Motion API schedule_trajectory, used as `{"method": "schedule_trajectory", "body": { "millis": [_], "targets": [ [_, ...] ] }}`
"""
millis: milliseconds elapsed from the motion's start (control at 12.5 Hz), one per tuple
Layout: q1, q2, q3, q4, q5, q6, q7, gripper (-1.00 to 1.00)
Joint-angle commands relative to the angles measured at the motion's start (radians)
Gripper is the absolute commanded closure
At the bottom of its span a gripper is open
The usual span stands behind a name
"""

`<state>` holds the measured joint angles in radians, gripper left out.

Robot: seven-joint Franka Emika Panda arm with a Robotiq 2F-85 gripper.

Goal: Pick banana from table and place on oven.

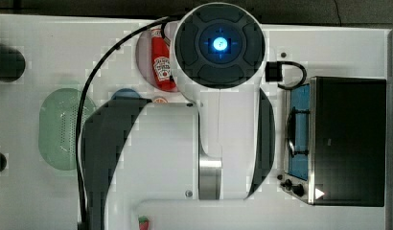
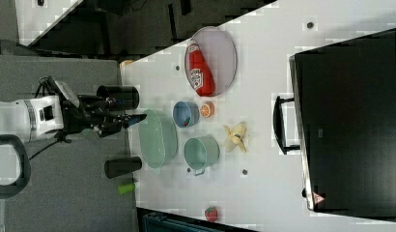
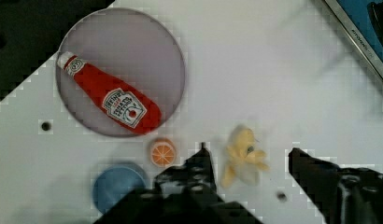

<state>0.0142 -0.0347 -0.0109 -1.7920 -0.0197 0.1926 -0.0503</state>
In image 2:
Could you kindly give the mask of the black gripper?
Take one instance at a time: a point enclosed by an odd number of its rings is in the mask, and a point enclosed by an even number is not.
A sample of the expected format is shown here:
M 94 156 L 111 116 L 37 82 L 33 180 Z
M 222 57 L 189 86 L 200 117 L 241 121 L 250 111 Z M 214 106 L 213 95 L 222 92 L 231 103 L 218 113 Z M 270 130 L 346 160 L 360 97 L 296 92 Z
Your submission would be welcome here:
M 132 110 L 134 101 L 104 99 L 99 96 L 79 95 L 78 105 L 67 97 L 60 95 L 60 105 L 64 126 L 59 130 L 59 137 L 66 138 L 70 134 L 81 133 L 86 129 L 99 127 L 105 121 L 106 107 L 110 110 Z M 147 118 L 146 114 L 115 115 L 113 125 L 127 129 Z

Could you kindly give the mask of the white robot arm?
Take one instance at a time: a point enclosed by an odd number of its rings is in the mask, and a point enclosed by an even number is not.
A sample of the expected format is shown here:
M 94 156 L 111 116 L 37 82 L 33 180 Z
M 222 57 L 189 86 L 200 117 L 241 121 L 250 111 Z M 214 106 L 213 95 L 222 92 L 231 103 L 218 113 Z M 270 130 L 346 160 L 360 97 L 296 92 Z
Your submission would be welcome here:
M 70 143 L 71 134 L 94 130 L 103 138 L 147 118 L 145 113 L 116 113 L 117 106 L 115 99 L 86 95 L 74 101 L 57 95 L 0 101 L 0 135 L 15 135 L 23 143 L 49 138 Z

